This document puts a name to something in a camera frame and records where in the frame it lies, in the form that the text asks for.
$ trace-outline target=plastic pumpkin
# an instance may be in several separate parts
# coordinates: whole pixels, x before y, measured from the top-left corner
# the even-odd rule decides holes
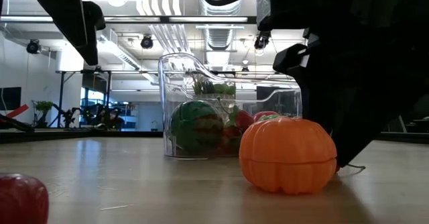
[[[254,123],[241,139],[244,177],[270,192],[320,192],[336,168],[336,148],[325,130],[305,119],[278,117]]]

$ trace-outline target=wooden table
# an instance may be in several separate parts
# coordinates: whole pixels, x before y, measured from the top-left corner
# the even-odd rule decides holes
[[[429,147],[373,142],[318,195],[253,188],[238,159],[179,161],[162,139],[0,145],[0,172],[45,182],[49,223],[429,223]]]

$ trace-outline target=toy fruit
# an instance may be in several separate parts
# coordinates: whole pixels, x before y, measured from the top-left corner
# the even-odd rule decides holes
[[[229,121],[227,122],[226,126],[234,125],[244,132],[250,127],[250,125],[254,123],[252,116],[250,116],[250,114],[248,114],[246,111],[240,110],[237,106],[234,106],[233,112],[229,113],[227,110],[225,110],[225,108],[223,108],[221,98],[218,97],[217,100],[219,101],[219,105],[222,107],[222,110],[229,114]]]
[[[244,177],[270,192],[320,192],[336,169],[336,148],[317,123],[280,117],[254,123],[240,146]]]
[[[259,118],[258,121],[271,120],[271,119],[276,119],[278,117],[280,117],[280,115],[264,115],[261,118]]]
[[[238,127],[230,125],[223,129],[223,139],[221,148],[228,154],[238,154],[240,149],[240,142],[243,133]]]
[[[258,112],[253,116],[253,120],[258,121],[262,116],[269,116],[269,115],[279,115],[275,111],[262,111]]]
[[[0,174],[0,223],[48,223],[48,191],[38,179]]]
[[[223,120],[206,101],[192,100],[178,105],[170,120],[170,139],[189,154],[215,149],[221,142]]]

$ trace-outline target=clear plastic bin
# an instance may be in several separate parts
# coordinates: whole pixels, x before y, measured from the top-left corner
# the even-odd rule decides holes
[[[241,136],[256,113],[301,116],[300,89],[293,79],[266,80],[256,72],[221,77],[185,53],[162,56],[158,67],[167,156],[237,156]],[[281,88],[256,100],[256,86]]]

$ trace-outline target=security camera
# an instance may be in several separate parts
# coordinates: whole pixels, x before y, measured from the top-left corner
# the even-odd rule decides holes
[[[271,32],[261,31],[259,35],[256,37],[255,49],[263,50],[268,45],[270,38],[271,38]]]
[[[152,35],[144,35],[143,40],[140,43],[140,46],[143,49],[150,49],[154,46],[154,41],[152,40]]]
[[[40,54],[42,47],[39,44],[39,40],[30,40],[27,45],[27,52],[30,54]]]

